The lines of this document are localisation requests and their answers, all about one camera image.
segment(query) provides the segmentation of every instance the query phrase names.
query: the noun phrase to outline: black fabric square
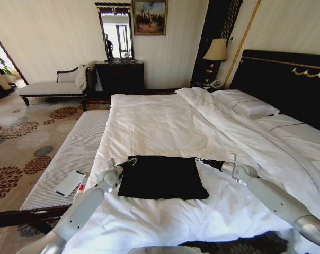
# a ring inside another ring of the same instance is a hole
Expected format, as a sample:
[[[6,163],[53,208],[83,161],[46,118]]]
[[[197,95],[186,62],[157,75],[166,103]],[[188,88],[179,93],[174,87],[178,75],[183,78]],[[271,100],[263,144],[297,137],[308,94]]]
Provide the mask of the black fabric square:
[[[146,199],[205,199],[194,158],[166,156],[129,156],[135,165],[124,167],[119,196]]]

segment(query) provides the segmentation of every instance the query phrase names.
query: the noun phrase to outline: white upholstered bench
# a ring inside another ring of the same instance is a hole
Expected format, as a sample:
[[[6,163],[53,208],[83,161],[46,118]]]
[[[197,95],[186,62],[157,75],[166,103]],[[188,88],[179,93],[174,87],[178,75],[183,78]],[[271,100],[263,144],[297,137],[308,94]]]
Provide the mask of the white upholstered bench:
[[[58,71],[56,82],[37,82],[16,92],[29,106],[28,97],[86,97],[96,85],[95,61],[73,70]]]
[[[108,116],[109,110],[92,110],[81,115],[20,210],[0,213],[0,227],[29,224],[43,233],[49,232],[51,227],[45,221],[60,218],[76,193],[74,190],[63,197],[53,189],[72,170],[90,174]]]

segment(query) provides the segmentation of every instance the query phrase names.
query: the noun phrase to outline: table lamp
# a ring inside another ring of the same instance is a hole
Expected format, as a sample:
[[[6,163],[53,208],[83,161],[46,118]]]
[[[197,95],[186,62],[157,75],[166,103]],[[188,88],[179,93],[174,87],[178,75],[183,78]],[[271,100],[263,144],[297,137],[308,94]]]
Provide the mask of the table lamp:
[[[226,39],[213,39],[211,46],[209,47],[207,53],[203,56],[203,59],[211,60],[212,63],[206,69],[208,73],[205,82],[209,82],[210,79],[214,80],[216,77],[216,62],[224,61],[226,57]]]

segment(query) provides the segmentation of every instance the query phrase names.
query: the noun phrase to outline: white cushion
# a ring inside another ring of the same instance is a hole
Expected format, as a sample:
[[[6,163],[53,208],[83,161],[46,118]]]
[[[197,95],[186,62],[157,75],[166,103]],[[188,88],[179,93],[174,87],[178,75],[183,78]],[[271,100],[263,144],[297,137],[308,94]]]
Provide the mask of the white cushion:
[[[84,90],[85,85],[85,79],[86,79],[86,67],[80,65],[78,67],[78,75],[75,79],[75,84],[78,88],[80,88],[82,91]]]
[[[76,77],[78,76],[78,69],[72,72],[61,72],[58,73],[58,82],[75,82]]]
[[[212,95],[240,115],[251,117],[279,113],[279,110],[272,105],[239,90],[220,90],[213,92]]]
[[[109,110],[89,110],[81,115],[20,210],[73,203],[77,190],[62,197],[53,189],[74,169],[90,174],[108,117]]]
[[[82,94],[82,90],[75,82],[38,82],[20,88],[16,91],[19,95],[42,95],[42,94]]]
[[[86,65],[83,66],[83,71],[82,72],[83,72],[83,75],[84,75],[84,85],[81,88],[82,91],[84,91],[86,89],[86,87],[87,87],[86,70],[89,69],[90,71],[93,71],[95,69],[95,63],[96,63],[96,61],[92,61],[92,62],[89,62],[89,63],[87,63]]]

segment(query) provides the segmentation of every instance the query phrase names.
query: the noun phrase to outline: lamp shade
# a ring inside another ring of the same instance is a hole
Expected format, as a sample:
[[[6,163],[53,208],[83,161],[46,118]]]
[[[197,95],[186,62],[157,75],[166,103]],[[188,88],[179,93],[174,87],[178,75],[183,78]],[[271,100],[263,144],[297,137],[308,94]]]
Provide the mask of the lamp shade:
[[[203,58],[206,60],[226,60],[226,39],[213,39]]]

